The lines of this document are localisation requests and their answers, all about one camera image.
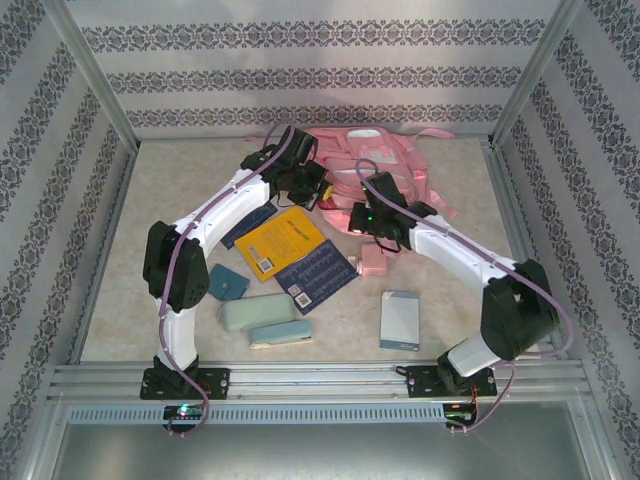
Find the left controller board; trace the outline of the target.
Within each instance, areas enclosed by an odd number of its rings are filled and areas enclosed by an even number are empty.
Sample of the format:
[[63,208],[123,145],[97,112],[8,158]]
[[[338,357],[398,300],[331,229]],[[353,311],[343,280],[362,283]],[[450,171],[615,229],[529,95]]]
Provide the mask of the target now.
[[200,421],[204,414],[204,407],[202,405],[193,404],[181,404],[166,406],[163,411],[163,420],[169,421],[187,421],[197,422]]

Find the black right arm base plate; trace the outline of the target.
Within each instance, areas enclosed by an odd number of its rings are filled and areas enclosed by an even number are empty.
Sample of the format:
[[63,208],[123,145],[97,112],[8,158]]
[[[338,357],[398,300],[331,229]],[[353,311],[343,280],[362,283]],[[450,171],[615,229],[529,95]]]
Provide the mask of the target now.
[[396,372],[406,379],[410,398],[495,397],[497,386],[494,371],[484,368],[470,377],[453,376],[445,380],[441,368],[436,365],[397,367]]

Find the pink backpack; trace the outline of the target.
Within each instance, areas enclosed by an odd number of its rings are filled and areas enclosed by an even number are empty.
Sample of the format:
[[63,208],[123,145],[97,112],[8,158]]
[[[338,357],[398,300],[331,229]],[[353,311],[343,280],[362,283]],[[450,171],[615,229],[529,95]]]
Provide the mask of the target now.
[[389,172],[409,203],[420,200],[449,217],[457,214],[431,188],[428,162],[416,146],[420,136],[453,139],[454,134],[436,128],[412,136],[393,134],[382,127],[316,127],[304,131],[318,139],[316,162],[328,170],[328,186],[334,186],[330,200],[314,208],[319,208],[324,220],[336,230],[346,233],[353,204],[366,201],[356,172],[356,161],[361,158]]

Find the light blue stapler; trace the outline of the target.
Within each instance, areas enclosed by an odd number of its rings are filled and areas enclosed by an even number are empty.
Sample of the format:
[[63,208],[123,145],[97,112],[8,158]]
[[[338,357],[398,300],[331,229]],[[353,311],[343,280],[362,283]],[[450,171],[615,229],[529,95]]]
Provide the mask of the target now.
[[249,346],[262,350],[279,346],[308,343],[312,340],[312,325],[308,320],[295,320],[249,331]]

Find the aluminium frame post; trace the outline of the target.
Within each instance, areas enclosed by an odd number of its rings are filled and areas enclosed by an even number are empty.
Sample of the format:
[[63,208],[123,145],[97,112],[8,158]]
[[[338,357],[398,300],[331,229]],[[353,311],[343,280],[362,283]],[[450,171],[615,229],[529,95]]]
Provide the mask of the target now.
[[559,42],[571,25],[575,15],[583,4],[583,0],[559,0],[559,3],[545,27],[540,40],[525,66],[513,93],[506,102],[494,130],[491,133],[491,144],[504,142],[512,125],[516,122],[529,95],[538,83]]
[[66,0],[40,1],[127,150],[137,153],[140,140],[83,32],[74,20]]

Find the small pink box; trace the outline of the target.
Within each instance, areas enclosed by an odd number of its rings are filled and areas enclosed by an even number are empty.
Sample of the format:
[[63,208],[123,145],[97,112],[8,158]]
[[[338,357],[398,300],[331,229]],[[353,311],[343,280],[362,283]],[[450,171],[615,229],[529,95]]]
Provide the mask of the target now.
[[363,277],[383,277],[387,274],[387,257],[375,243],[361,245],[360,255],[349,255],[348,261]]

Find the dark blue book text columns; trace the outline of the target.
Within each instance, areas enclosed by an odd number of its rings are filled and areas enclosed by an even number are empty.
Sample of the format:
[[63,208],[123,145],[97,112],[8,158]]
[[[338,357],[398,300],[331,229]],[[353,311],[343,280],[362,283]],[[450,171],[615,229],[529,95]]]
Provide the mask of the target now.
[[355,267],[331,240],[275,275],[275,280],[302,315],[317,308],[358,276]]

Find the right controller board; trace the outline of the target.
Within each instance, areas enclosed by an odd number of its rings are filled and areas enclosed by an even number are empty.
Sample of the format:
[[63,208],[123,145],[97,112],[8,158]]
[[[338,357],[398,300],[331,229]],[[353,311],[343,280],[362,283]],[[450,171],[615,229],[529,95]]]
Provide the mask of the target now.
[[445,403],[443,411],[446,422],[454,427],[470,427],[477,420],[478,408],[475,402]]

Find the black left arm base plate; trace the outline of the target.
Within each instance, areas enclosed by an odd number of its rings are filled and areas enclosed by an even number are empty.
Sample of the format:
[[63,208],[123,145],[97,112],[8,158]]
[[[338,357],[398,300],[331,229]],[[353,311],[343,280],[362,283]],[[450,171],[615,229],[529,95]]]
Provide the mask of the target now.
[[[230,384],[230,370],[225,368],[200,368],[193,382],[209,400],[226,400]],[[174,370],[166,372],[156,368],[144,371],[140,398],[142,400],[202,400],[203,394]]]

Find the aluminium back rail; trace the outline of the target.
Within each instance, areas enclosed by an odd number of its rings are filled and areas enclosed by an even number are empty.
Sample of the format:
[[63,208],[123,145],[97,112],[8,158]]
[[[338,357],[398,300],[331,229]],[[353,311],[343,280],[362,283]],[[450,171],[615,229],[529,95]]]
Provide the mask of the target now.
[[[220,137],[211,137],[211,136],[191,136],[191,137],[150,137],[150,138],[140,138],[139,144],[144,142],[195,142],[195,141],[217,141],[217,140],[241,140],[249,143],[258,143],[262,144],[265,139],[265,136],[259,135],[235,135],[235,136],[220,136]],[[478,140],[481,144],[492,144],[493,137],[489,134],[473,134],[473,133],[462,133],[455,137],[455,140]]]

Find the grey blue notebook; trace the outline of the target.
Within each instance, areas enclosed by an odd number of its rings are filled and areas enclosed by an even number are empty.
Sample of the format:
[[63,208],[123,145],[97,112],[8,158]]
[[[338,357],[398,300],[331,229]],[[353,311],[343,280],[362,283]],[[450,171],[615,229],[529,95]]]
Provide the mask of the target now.
[[417,292],[385,290],[381,295],[382,349],[417,352],[420,348],[420,296]]

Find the mint green pencil case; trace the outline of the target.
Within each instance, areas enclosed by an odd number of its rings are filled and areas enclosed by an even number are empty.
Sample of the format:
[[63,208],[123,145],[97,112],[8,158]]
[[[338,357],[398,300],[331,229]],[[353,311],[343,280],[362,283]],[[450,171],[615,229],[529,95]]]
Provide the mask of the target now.
[[296,308],[287,294],[263,295],[227,301],[219,317],[225,331],[247,331],[292,321]]

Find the teal snap pouch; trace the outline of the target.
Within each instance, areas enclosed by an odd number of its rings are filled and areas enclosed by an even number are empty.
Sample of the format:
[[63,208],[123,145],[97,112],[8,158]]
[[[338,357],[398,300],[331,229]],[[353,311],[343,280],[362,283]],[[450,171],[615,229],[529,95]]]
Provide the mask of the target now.
[[209,274],[208,293],[219,301],[237,300],[243,297],[249,284],[246,277],[215,264]]

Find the aluminium side rail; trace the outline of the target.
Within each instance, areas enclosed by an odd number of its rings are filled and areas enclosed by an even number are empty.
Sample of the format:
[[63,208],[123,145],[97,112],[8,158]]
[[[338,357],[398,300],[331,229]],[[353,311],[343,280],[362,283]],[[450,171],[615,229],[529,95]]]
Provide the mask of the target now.
[[[502,152],[489,141],[488,137],[482,137],[480,145],[511,256],[519,262],[534,259],[544,264],[537,252],[535,240],[531,239],[530,231],[527,229],[526,215],[522,210],[521,201]],[[560,318],[560,325],[535,344],[538,350],[527,352],[518,360],[551,361],[554,359],[582,363],[582,359],[575,352],[574,345],[568,345],[568,341],[574,340],[575,336],[575,324],[571,323],[571,327],[567,327],[564,319]]]
[[106,271],[110,251],[116,235],[117,226],[124,207],[138,153],[138,150],[134,150],[128,155],[118,177],[118,182],[114,187],[111,204],[105,217],[104,228],[100,237],[100,244],[96,254],[94,267],[88,280],[86,294],[80,305],[74,335],[71,339],[70,347],[67,352],[65,360],[66,364],[75,365],[79,364],[81,361],[82,352],[89,333],[91,318],[97,303],[101,283]]

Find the grey metal sheet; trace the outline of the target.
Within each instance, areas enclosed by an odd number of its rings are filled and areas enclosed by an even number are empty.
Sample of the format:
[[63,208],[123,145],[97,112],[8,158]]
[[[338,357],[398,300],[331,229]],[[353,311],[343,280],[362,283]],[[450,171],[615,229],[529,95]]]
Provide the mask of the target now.
[[509,403],[469,434],[435,423],[72,424],[51,480],[617,480],[562,402]]

